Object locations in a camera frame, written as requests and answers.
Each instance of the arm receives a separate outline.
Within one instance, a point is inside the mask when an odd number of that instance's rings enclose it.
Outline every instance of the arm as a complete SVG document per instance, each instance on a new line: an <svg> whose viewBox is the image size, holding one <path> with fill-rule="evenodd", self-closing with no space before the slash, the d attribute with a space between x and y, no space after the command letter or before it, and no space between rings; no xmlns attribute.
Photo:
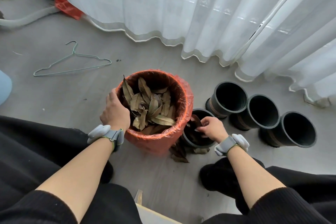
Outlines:
<svg viewBox="0 0 336 224"><path fill-rule="evenodd" d="M106 108L100 116L112 130L130 125L129 111L120 103L115 89L106 97ZM47 179L36 190L49 192L65 202L78 223L82 220L98 188L104 166L113 151L107 138L100 138Z"/></svg>
<svg viewBox="0 0 336 224"><path fill-rule="evenodd" d="M198 131L205 133L217 143L222 142L229 136L223 123L217 118L205 117L201 122L204 127L199 127ZM268 192L285 187L285 185L260 166L241 147L233 146L229 150L227 157L250 209L258 199Z"/></svg>

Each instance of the hand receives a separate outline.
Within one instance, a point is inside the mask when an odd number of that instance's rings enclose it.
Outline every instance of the hand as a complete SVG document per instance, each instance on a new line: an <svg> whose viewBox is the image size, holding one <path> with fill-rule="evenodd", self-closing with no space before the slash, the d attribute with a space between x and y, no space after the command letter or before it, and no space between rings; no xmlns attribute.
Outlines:
<svg viewBox="0 0 336 224"><path fill-rule="evenodd" d="M207 116L201 120L201 123L203 127L198 127L197 130L204 133L211 140L221 143L229 137L223 123L219 119Z"/></svg>
<svg viewBox="0 0 336 224"><path fill-rule="evenodd" d="M100 115L100 120L103 125L110 125L112 130L122 128L126 131L131 124L129 110L120 103L115 88L106 97L106 107Z"/></svg>

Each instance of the light blue object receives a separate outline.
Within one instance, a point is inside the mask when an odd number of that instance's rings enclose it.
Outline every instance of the light blue object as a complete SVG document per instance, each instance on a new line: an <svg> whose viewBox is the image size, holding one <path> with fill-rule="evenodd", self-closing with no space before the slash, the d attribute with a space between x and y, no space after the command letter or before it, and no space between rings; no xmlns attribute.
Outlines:
<svg viewBox="0 0 336 224"><path fill-rule="evenodd" d="M89 68L94 68L94 67L103 67L103 66L108 66L108 65L111 65L112 64L112 61L109 60L109 59L101 59L99 58L98 56L94 56L94 55L87 55L87 54L79 54L79 53L76 53L76 48L77 48L77 45L78 43L76 41L70 41L69 43L65 44L65 45L68 45L70 43L76 43L75 46L73 47L72 49L72 53L68 56L65 56L64 58L61 58L60 60L57 60L56 62L52 63L50 66L48 67L45 67L45 68L41 68L39 70L36 70L33 75L34 76L44 76L44 75L52 75L52 74L62 74L62 73L68 73L68 72L73 72L73 71L79 71L79 70L84 70L84 69L89 69ZM85 67L85 68L80 68L80 69L74 69L74 70L69 70L69 71L63 71L63 72L57 72L57 73L50 73L50 74L36 74L37 72L39 71L42 71L42 70L48 70L49 68L51 68L53 65L56 65L57 63L60 63L61 61L73 56L73 55L78 55L78 56L83 56L83 57L92 57L92 58L96 58L96 59L99 59L99 60L107 60L109 61L108 64L103 64L103 65L98 65L98 66L93 66L93 67Z"/></svg>
<svg viewBox="0 0 336 224"><path fill-rule="evenodd" d="M0 70L0 105L6 101L12 91L12 80Z"/></svg>

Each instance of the pile of dried leaves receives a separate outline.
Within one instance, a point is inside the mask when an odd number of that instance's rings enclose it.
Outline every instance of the pile of dried leaves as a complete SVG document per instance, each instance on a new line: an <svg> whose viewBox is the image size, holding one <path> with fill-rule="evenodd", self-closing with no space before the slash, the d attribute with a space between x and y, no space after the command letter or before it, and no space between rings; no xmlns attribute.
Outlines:
<svg viewBox="0 0 336 224"><path fill-rule="evenodd" d="M202 123L197 115L192 114L190 120L188 121L186 127L184 128L184 134L188 137L188 139L194 143L195 145L209 145L211 144L211 140L208 137L204 137L204 134L201 132L198 132L196 128L202 127ZM193 153L193 154L207 154L210 149L205 148L191 148L184 146L183 139L180 137L178 141L170 147L170 153L171 158L175 162L183 162L183 163L189 163L187 159L187 152Z"/></svg>
<svg viewBox="0 0 336 224"><path fill-rule="evenodd" d="M138 79L139 93L134 94L123 81L125 101L134 116L133 126L145 135L160 134L175 124L176 107L168 87L151 90L144 78Z"/></svg>

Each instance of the black pants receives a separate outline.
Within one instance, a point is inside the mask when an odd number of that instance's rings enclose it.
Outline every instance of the black pants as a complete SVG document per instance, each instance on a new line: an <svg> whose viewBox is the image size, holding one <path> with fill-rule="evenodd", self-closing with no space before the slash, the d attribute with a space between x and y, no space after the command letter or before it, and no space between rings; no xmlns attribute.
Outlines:
<svg viewBox="0 0 336 224"><path fill-rule="evenodd" d="M36 189L85 149L87 139L87 134L78 129L0 116L0 211ZM81 223L141 224L130 192L108 183L112 174L113 167L107 162Z"/></svg>
<svg viewBox="0 0 336 224"><path fill-rule="evenodd" d="M265 168L261 161L254 160ZM336 201L336 175L314 175L275 166L267 167L266 170L284 185L296 190L325 218L329 215L329 211L334 211L327 205L328 202ZM199 175L206 189L234 198L238 210L243 215L249 213L250 210L228 158L224 157L215 164L204 166Z"/></svg>

